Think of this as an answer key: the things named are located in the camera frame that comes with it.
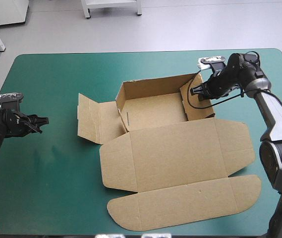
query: unfolded cardboard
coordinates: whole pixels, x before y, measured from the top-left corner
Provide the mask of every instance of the unfolded cardboard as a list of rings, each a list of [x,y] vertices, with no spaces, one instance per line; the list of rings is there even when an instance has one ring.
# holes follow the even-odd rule
[[[212,108],[198,110],[187,102],[187,87],[202,82],[200,74],[124,82],[113,102],[97,103],[79,94],[78,135],[98,144],[128,131],[164,126],[214,116]],[[198,107],[210,105],[190,95]]]
[[[200,119],[128,132],[100,148],[106,187],[138,192],[108,203],[122,227],[146,231],[242,212],[257,176],[228,178],[254,161],[247,126]]]
[[[247,126],[213,118],[209,100],[188,94],[200,74],[124,82],[113,102],[79,94],[78,135],[100,148],[106,187],[137,192],[113,199],[120,226],[146,231],[242,212],[261,190],[255,175],[228,178],[254,161]]]

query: box lid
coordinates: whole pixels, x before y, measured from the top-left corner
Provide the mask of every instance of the box lid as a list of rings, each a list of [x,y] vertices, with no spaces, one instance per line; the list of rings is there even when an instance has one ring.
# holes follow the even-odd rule
[[[243,212],[260,192],[256,175],[220,178],[116,198],[107,208],[123,228],[147,231]]]
[[[135,192],[226,178],[254,159],[247,126],[215,118],[131,131],[100,148],[104,185]]]

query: cardboard piece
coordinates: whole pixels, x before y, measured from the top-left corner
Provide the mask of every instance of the cardboard piece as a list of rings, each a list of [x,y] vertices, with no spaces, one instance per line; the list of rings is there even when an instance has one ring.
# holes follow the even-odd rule
[[[220,178],[116,198],[107,207],[123,228],[148,231],[243,212],[260,191],[256,175]]]
[[[120,226],[146,231],[226,216],[252,206],[257,176],[228,176],[254,161],[247,126],[213,118],[211,104],[188,94],[201,75],[124,82],[115,102],[79,94],[78,135],[100,147],[106,187],[137,194],[113,199]]]
[[[212,108],[188,105],[186,90],[193,78],[193,86],[202,82],[197,73],[123,82],[115,102],[97,103],[79,94],[78,135],[104,144],[128,131],[213,117]],[[210,105],[197,95],[190,95],[190,102]]]
[[[131,131],[100,148],[106,187],[138,194],[108,203],[122,227],[146,231],[242,212],[257,176],[228,178],[255,159],[247,126],[200,119]]]

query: cardboard flap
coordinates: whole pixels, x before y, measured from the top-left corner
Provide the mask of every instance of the cardboard flap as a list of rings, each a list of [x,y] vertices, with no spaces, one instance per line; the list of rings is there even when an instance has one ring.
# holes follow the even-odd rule
[[[79,93],[78,98],[78,135],[101,144],[100,105]]]
[[[148,231],[245,211],[258,199],[256,175],[221,178],[116,198],[108,212],[125,229]]]
[[[235,121],[201,119],[128,134],[100,149],[106,187],[143,192],[226,178],[255,159],[247,126]]]
[[[216,119],[215,125],[228,176],[255,160],[250,133],[245,123]]]
[[[207,107],[211,105],[210,100],[198,100],[198,95],[192,96],[188,90],[188,86],[190,85],[190,88],[198,86],[203,82],[201,74],[197,74],[193,80],[190,80],[186,84],[184,84],[180,88],[180,93],[183,99],[183,106],[185,109],[185,112],[187,114],[188,120],[197,120],[197,119],[203,119],[203,118],[210,118],[215,116],[215,111],[212,107],[207,109],[195,109],[191,107],[188,103],[189,102],[194,105],[195,107]]]
[[[102,182],[104,186],[137,191],[130,133],[100,147]]]
[[[77,118],[78,135],[97,144],[125,133],[115,102],[97,103],[79,94]]]

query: shelf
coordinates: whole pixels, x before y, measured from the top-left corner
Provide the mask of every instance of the shelf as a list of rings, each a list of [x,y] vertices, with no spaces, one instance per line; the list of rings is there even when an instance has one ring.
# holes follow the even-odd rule
[[[136,0],[86,0],[88,8],[135,6]]]

